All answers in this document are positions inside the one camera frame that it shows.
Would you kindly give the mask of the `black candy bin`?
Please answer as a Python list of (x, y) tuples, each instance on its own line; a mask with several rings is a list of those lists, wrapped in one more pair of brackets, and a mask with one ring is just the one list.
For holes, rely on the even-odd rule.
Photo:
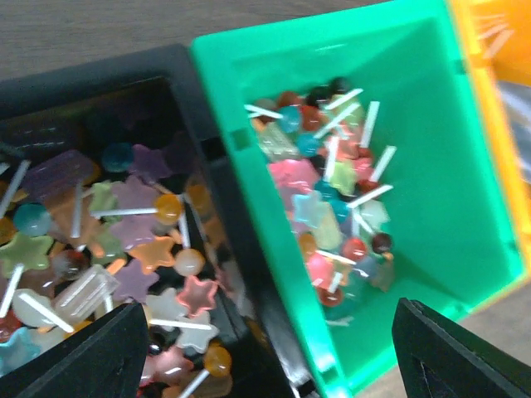
[(135, 397), (316, 397), (186, 47), (1, 83), (1, 378), (139, 303)]

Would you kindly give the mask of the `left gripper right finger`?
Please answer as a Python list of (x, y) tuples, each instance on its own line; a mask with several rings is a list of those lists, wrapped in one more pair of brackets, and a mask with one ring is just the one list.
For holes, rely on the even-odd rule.
[(399, 299), (392, 340), (409, 397), (530, 396), (530, 366), (417, 300)]

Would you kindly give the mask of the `green candy bin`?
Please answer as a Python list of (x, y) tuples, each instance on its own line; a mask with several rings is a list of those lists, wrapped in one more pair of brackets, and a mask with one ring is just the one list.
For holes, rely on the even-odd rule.
[(323, 397), (396, 362), (398, 300), (458, 320), (530, 276), (530, 212), (474, 1), (201, 36), (192, 54)]

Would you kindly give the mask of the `orange candy bin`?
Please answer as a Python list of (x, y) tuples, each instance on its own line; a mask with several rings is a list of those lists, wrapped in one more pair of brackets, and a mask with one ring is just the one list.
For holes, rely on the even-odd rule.
[(486, 139), (507, 202), (524, 270), (514, 282), (484, 300), (486, 308), (530, 281), (530, 184), (524, 180), (509, 118), (528, 120), (521, 110), (508, 111), (502, 83), (530, 86), (530, 2), (449, 1), (455, 29), (465, 53), (485, 121)]

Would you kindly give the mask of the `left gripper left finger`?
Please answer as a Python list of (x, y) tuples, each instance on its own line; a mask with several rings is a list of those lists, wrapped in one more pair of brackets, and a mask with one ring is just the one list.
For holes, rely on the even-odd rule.
[(135, 397), (148, 352), (139, 303), (122, 304), (1, 378), (2, 397)]

